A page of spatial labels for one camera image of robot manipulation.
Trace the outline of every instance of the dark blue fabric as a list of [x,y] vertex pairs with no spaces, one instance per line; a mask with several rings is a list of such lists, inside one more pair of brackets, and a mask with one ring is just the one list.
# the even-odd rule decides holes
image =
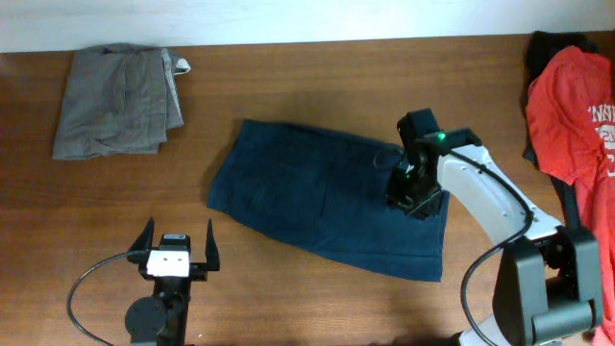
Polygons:
[[388,207],[391,144],[323,129],[246,120],[209,188],[208,207],[286,244],[404,279],[440,281],[449,202],[426,220]]

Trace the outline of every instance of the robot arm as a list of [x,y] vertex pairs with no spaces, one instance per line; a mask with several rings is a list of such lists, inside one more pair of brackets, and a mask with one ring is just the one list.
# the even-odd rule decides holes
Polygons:
[[[409,165],[396,168],[403,174],[391,175],[389,204],[426,217],[433,210],[434,196],[449,191],[503,250],[492,302],[494,315],[479,325],[485,336],[497,345],[535,345],[600,325],[598,247],[591,233],[567,230],[535,206],[471,131],[439,131],[430,110],[409,113],[398,123],[398,130]],[[530,221],[519,199],[527,205]],[[510,240],[528,222],[523,236]],[[545,263],[559,269],[559,275],[546,280]],[[461,334],[458,343],[488,344],[473,329]]]
[[130,248],[128,261],[138,265],[143,279],[154,282],[154,293],[134,302],[126,312],[131,346],[184,346],[190,286],[204,282],[208,272],[220,270],[220,257],[211,220],[205,245],[206,263],[190,262],[188,235],[163,235],[152,247],[154,220]]

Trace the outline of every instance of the wooden table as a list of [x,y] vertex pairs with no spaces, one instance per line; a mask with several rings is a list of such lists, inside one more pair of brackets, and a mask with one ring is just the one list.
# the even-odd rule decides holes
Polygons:
[[[612,33],[592,36],[613,57]],[[400,142],[395,124],[431,108],[443,128],[467,126],[497,164],[546,212],[561,216],[549,179],[521,158],[522,59],[528,36],[395,39],[179,48],[192,71],[177,77],[185,125],[158,155],[52,161],[70,53],[0,56],[0,344],[92,345],[64,309],[94,262],[124,252],[156,218],[161,233],[192,237],[204,260],[213,219],[222,271],[194,284],[186,341],[197,345],[366,345],[450,335],[468,327],[459,285],[490,245],[452,200],[441,284],[390,278],[321,259],[208,210],[213,174],[244,118],[284,120]],[[497,261],[468,298],[491,310]],[[128,344],[124,313],[151,294],[126,261],[77,291],[77,317]],[[580,337],[567,341],[580,342]]]

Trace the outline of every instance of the folded gray towel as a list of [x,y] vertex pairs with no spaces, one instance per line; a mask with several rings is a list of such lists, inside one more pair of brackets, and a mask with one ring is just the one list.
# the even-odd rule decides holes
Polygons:
[[166,48],[111,44],[75,53],[53,159],[155,154],[184,124],[174,75],[190,66]]

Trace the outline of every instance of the red t-shirt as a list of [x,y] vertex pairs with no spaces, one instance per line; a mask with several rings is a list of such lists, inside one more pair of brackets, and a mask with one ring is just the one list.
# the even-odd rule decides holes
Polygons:
[[529,136],[540,170],[574,185],[578,213],[600,247],[604,320],[595,345],[615,343],[615,104],[610,63],[568,47],[529,87]]

